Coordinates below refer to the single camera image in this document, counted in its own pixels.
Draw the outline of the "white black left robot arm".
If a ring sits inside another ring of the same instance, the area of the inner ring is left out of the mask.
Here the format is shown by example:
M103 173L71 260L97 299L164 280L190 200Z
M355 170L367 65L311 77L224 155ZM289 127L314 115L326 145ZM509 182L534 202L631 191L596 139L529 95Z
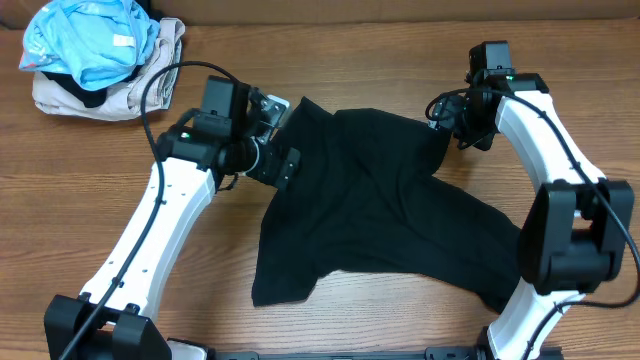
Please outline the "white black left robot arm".
M283 189L300 154L278 154L272 135L288 101L256 87L213 79L199 107L153 141L151 176L129 223L75 297L57 295L44 326L53 359L207 360L212 349L165 338L155 325L166 282L222 180L241 173Z

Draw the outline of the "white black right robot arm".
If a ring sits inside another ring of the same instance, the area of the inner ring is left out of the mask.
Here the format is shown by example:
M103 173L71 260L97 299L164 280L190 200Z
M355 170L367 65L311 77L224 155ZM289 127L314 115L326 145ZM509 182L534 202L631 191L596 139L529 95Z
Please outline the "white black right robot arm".
M573 307L599 307L588 295L618 276L626 251L639 255L629 232L634 192L581 152L540 75L482 72L468 83L433 99L426 117L461 149L502 134L536 192L517 243L519 283L481 349L489 359L559 358L543 347L556 324Z

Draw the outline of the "light blue crumpled garment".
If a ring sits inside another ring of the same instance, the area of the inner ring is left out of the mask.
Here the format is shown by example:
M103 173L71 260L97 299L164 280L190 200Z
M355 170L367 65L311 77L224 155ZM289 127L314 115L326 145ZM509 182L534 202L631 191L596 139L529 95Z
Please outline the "light blue crumpled garment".
M56 0L31 19L19 69L69 75L97 91L129 77L151 56L158 21L133 0Z

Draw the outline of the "beige folded garment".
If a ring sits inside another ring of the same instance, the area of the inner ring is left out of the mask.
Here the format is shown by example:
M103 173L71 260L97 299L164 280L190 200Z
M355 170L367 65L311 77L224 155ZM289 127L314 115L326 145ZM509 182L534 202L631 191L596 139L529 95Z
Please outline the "beige folded garment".
M151 57L141 67L138 75L130 81L114 84L106 89L105 102L87 108L54 80L42 72L33 79L32 96L37 108L46 114L68 115L103 121L124 121L140 116L143 90L151 78L161 69L181 60L184 23L177 18L160 20L160 34L156 39Z

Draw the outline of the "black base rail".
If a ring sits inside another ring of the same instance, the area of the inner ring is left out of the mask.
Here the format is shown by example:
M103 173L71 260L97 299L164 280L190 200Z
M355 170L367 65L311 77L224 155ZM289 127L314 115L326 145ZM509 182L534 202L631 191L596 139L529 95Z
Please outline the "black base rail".
M422 351L259 354L210 350L208 360L494 360L482 346L428 347Z

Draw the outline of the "black garment in pile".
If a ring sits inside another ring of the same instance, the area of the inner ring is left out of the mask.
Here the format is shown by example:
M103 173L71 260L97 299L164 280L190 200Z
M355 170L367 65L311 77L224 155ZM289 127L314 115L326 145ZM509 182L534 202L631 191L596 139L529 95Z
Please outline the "black garment in pile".
M43 106L82 112L122 112L130 109L129 93L137 82L141 67L114 85L99 90L86 90L69 74L36 72L33 98Z

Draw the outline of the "black t-shirt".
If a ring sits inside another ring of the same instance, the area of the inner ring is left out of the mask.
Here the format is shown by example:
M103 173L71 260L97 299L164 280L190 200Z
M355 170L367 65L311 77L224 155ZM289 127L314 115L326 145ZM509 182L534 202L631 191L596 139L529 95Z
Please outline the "black t-shirt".
M304 301L342 270L422 274L502 311L520 277L519 228L436 177L449 139L384 111L302 99L273 140L301 160L261 223L254 305Z

